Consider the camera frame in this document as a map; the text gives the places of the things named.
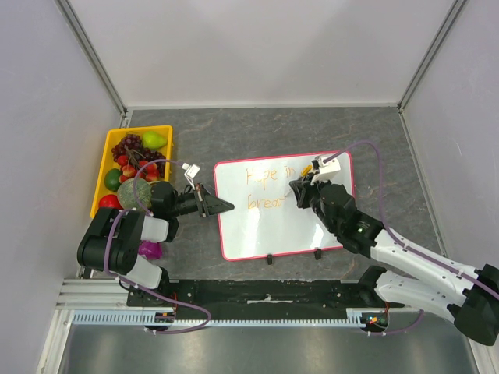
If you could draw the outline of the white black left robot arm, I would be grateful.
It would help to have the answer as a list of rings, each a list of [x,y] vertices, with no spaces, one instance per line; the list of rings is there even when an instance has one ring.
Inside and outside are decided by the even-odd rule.
[[[168,271],[139,254],[142,242],[172,242],[179,229],[178,217],[197,213],[200,217],[229,212],[235,206],[211,195],[196,184],[180,193],[169,182],[154,183],[149,216],[138,208],[119,210],[102,207],[95,214],[77,249],[79,265],[118,275],[144,287],[144,297],[154,306],[170,300]]]

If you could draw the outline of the yellow capped marker pen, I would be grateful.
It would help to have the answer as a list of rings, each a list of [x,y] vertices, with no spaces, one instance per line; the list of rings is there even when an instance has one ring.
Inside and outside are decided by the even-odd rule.
[[[290,181],[288,191],[284,194],[284,197],[287,198],[290,195],[297,197],[300,194],[300,191],[303,189],[303,182],[306,180],[307,175],[313,170],[313,166],[308,164],[301,170],[299,173],[299,177],[295,180]]]

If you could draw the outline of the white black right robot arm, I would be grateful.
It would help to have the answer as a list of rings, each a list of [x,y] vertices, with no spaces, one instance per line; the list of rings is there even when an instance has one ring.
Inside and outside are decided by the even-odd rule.
[[[357,287],[365,306],[382,300],[430,312],[451,322],[476,343],[492,346],[498,338],[498,269],[456,262],[403,238],[356,207],[343,185],[316,182],[309,173],[289,183],[299,209],[311,209],[343,249],[385,263],[402,278],[380,270],[376,280]]]

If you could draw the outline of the pink framed whiteboard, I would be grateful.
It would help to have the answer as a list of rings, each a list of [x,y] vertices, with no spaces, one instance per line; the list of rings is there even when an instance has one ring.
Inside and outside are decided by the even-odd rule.
[[[317,153],[221,161],[214,166],[218,198],[233,204],[219,215],[227,261],[286,256],[342,246],[311,209],[299,209],[289,187]]]

